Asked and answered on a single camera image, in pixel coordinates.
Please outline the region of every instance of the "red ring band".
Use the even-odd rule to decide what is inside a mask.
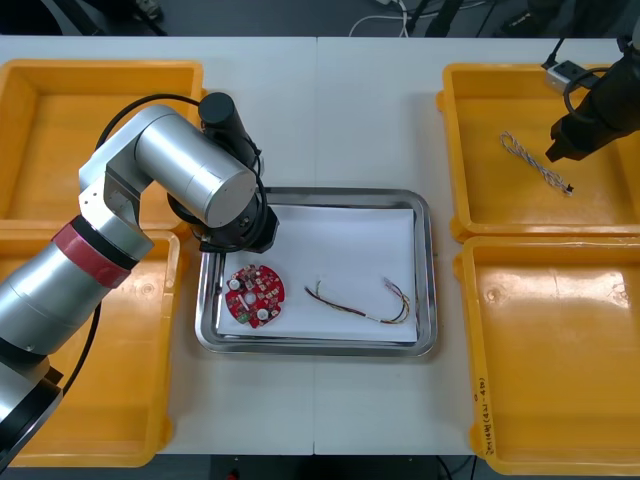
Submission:
[[[131,273],[131,270],[116,265],[94,249],[71,224],[62,227],[52,241],[69,260],[103,287],[116,288]]]

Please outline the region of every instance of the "metal tray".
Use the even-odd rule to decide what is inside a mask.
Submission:
[[[427,353],[435,345],[435,280],[431,248],[429,206],[407,190],[363,188],[268,188],[271,205],[310,207],[412,209],[414,211],[415,298],[417,341],[368,342],[287,337],[255,337],[218,333],[223,306],[225,255],[203,253],[200,264],[195,330],[207,350],[218,353],[276,353],[284,355],[357,355],[411,357]]]

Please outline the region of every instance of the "circular pcb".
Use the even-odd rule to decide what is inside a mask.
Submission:
[[[280,315],[284,284],[269,267],[246,266],[231,275],[227,286],[227,308],[238,322],[258,328]]]

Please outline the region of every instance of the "orange plastic bin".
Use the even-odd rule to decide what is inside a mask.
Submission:
[[[53,234],[0,230],[0,281]],[[12,466],[136,467],[169,440],[169,346],[180,243],[169,232],[147,234],[155,247],[105,297],[93,347],[73,388]],[[89,323],[50,357],[65,375],[61,384],[75,367]]]
[[[0,228],[57,229],[73,218],[80,193],[78,170],[89,160],[104,127],[123,107],[153,93],[200,99],[202,66],[185,61],[6,63],[0,71]],[[199,126],[196,107],[170,100],[157,103]],[[179,224],[166,192],[156,183],[142,195],[140,221],[150,229]]]
[[[449,146],[454,218],[463,241],[475,235],[640,235],[640,135],[610,143],[580,162],[551,163],[551,126],[567,111],[539,65],[449,65],[438,96]],[[575,105],[584,90],[572,94]],[[542,165],[574,188],[568,197],[522,158],[508,153],[511,132]]]
[[[640,475],[640,239],[467,240],[478,455],[503,474]]]

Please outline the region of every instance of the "table surface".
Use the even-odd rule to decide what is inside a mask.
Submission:
[[[194,334],[197,249],[172,339],[164,453],[465,454],[467,349],[449,235],[445,132],[435,107],[454,62],[540,63],[554,40],[0,37],[11,58],[192,59],[230,93],[264,150],[268,186],[406,188],[430,205],[439,338],[415,359],[217,355]],[[605,63],[614,40],[568,40],[559,59]]]

